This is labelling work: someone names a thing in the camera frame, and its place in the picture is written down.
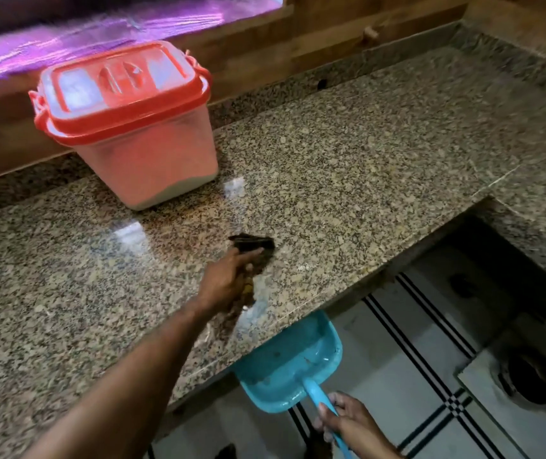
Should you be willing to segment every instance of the wooden wall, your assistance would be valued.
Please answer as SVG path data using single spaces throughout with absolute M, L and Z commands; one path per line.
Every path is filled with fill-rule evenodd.
M 484 33 L 546 57 L 546 0 L 472 0 L 464 18 Z
M 279 10 L 170 40 L 213 74 L 213 101 L 365 47 L 458 20 L 470 0 L 285 0 Z M 363 31 L 379 35 L 366 40 Z M 0 80 L 0 173 L 65 152 L 36 131 L 26 92 L 36 73 Z

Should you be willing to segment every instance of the countertop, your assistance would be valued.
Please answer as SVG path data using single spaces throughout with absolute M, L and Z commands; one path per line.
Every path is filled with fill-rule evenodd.
M 0 457 L 185 302 L 229 234 L 271 235 L 276 255 L 172 401 L 480 200 L 546 237 L 546 95 L 452 48 L 215 135 L 218 179 L 157 208 L 90 176 L 0 209 Z

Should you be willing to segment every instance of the container lid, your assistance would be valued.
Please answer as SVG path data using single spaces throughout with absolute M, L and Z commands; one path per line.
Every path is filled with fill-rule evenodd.
M 207 103 L 211 76 L 188 52 L 154 41 L 45 69 L 30 91 L 35 125 L 60 143 L 94 143 Z

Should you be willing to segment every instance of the dustpan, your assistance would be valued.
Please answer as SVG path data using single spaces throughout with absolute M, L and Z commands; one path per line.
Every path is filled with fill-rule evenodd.
M 290 409 L 306 396 L 324 403 L 332 412 L 320 384 L 337 369 L 343 355 L 341 339 L 323 311 L 316 311 L 257 347 L 233 365 L 241 386 L 265 412 Z M 335 440 L 346 458 L 347 445 Z

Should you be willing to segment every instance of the person's left hand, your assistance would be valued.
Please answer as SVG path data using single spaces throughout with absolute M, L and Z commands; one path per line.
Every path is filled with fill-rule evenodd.
M 261 253 L 262 248 L 243 254 L 239 254 L 237 248 L 231 248 L 219 261 L 208 263 L 201 279 L 197 301 L 212 316 L 228 310 L 243 291 L 246 268 Z

